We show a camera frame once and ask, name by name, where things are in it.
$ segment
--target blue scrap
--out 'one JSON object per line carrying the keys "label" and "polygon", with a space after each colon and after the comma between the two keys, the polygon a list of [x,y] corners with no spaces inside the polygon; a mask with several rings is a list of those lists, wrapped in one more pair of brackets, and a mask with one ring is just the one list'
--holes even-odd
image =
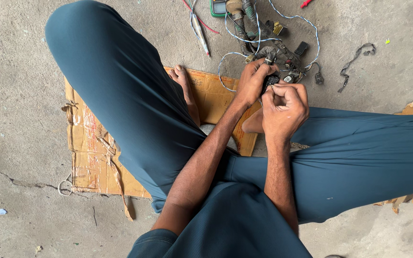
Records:
{"label": "blue scrap", "polygon": [[0,215],[6,214],[6,213],[7,213],[7,211],[5,209],[0,209]]}

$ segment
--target hand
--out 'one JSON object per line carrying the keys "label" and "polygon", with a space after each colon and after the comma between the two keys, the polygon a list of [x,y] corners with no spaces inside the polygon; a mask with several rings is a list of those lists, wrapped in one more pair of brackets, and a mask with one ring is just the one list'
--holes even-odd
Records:
{"label": "hand", "polygon": [[264,78],[278,70],[276,65],[265,64],[264,59],[250,62],[241,73],[234,101],[240,102],[247,108],[251,107],[261,95]]}
{"label": "hand", "polygon": [[267,144],[287,144],[309,115],[307,91],[302,84],[268,86],[262,95]]}

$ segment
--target teal shirt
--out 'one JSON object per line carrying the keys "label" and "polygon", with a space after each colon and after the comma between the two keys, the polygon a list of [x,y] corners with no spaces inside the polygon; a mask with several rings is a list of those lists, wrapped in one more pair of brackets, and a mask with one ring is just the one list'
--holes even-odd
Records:
{"label": "teal shirt", "polygon": [[311,258],[270,199],[255,185],[215,186],[178,237],[157,229],[140,236],[128,258]]}

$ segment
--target multimeter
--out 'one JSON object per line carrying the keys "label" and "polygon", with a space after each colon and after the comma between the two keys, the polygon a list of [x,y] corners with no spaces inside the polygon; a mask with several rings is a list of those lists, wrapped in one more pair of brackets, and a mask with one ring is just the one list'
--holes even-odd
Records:
{"label": "multimeter", "polygon": [[226,0],[210,0],[210,12],[213,17],[226,16]]}

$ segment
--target cardboard sheet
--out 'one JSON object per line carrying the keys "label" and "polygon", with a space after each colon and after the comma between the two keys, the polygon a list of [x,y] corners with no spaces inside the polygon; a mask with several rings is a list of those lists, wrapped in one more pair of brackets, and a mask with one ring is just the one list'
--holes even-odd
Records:
{"label": "cardboard sheet", "polygon": [[[217,75],[187,69],[191,88],[204,124],[216,124],[232,101],[234,93],[227,91]],[[221,77],[224,84],[235,89],[238,79]],[[150,197],[144,187],[118,161],[120,152],[112,136],[100,124],[65,78],[66,99],[63,107],[68,121],[68,146],[72,151],[73,191]],[[257,134],[245,134],[241,125],[260,108],[256,103],[238,122],[232,136],[242,156],[251,156]]]}

